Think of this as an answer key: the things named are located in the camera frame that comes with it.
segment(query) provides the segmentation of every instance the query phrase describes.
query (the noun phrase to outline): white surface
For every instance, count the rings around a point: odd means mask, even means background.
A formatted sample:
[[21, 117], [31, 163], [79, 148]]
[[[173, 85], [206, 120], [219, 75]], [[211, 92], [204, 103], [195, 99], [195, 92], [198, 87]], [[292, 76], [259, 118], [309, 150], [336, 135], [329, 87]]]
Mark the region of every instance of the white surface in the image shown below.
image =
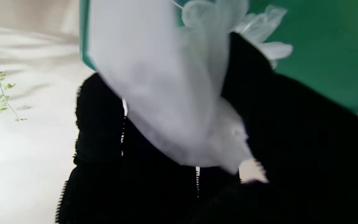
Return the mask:
[[71, 169], [76, 93], [92, 73], [79, 60], [75, 38], [0, 29], [0, 71], [14, 114], [0, 114], [0, 224], [51, 224]]

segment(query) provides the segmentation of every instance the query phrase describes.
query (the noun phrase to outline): black fleece jacket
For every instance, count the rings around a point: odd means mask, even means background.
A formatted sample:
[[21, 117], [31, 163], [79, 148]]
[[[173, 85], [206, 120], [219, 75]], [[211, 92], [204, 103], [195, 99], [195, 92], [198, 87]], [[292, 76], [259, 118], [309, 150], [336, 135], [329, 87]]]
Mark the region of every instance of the black fleece jacket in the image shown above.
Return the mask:
[[222, 96], [243, 118], [269, 183], [240, 184], [218, 167], [196, 177], [139, 133], [94, 74], [78, 94], [77, 167], [56, 222], [358, 223], [357, 115], [275, 74], [237, 34]]

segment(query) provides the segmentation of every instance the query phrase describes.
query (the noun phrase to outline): green surface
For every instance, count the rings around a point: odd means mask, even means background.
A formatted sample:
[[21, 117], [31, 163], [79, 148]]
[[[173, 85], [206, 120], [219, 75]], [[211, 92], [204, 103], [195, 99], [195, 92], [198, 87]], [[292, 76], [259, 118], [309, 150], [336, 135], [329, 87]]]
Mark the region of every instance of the green surface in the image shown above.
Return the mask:
[[80, 57], [89, 68], [96, 70], [89, 59], [88, 52], [88, 12], [89, 12], [89, 0], [80, 1]]
[[[358, 113], [358, 2], [251, 0], [250, 11], [263, 12], [268, 4], [284, 7], [288, 13], [267, 41], [294, 46], [290, 57], [279, 60], [276, 71]], [[89, 0], [81, 0], [81, 58], [94, 69], [86, 56], [88, 6]]]

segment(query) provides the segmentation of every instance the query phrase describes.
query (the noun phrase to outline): plastic bag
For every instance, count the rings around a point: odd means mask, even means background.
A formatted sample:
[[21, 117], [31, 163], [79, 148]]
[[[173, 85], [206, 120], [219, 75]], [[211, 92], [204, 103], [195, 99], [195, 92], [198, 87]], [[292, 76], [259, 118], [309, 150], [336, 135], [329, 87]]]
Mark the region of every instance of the plastic bag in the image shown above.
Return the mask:
[[91, 60], [161, 152], [182, 165], [234, 173], [252, 155], [240, 117], [220, 92], [229, 32], [248, 1], [190, 1], [181, 28], [172, 7], [168, 0], [91, 1]]
[[288, 57], [293, 50], [291, 44], [282, 42], [263, 43], [281, 24], [287, 10], [269, 5], [265, 13], [247, 14], [235, 28], [235, 32], [254, 44], [269, 60], [273, 68], [277, 67], [277, 59]]

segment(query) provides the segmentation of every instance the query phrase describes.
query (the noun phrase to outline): metal zipper teeth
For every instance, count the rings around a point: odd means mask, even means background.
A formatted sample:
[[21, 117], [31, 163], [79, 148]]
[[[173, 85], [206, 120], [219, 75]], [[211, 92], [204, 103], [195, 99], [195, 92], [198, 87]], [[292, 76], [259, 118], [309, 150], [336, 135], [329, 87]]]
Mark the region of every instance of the metal zipper teeth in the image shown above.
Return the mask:
[[197, 198], [200, 197], [200, 167], [196, 167], [196, 188], [197, 188]]
[[124, 123], [122, 124], [122, 135], [121, 135], [121, 141], [120, 141], [121, 156], [124, 156], [124, 150], [122, 148], [122, 144], [124, 143], [124, 138], [125, 138], [125, 121], [126, 121], [126, 116], [124, 116]]
[[64, 193], [65, 193], [65, 191], [66, 191], [67, 183], [68, 183], [68, 180], [66, 180], [66, 181], [64, 182], [63, 189], [62, 189], [62, 192], [61, 192], [61, 194], [60, 194], [59, 202], [58, 202], [58, 205], [57, 205], [57, 208], [56, 208], [55, 223], [58, 223], [58, 222], [59, 222], [59, 218], [60, 218], [60, 208], [61, 208], [61, 206], [62, 206], [63, 196], [64, 196]]

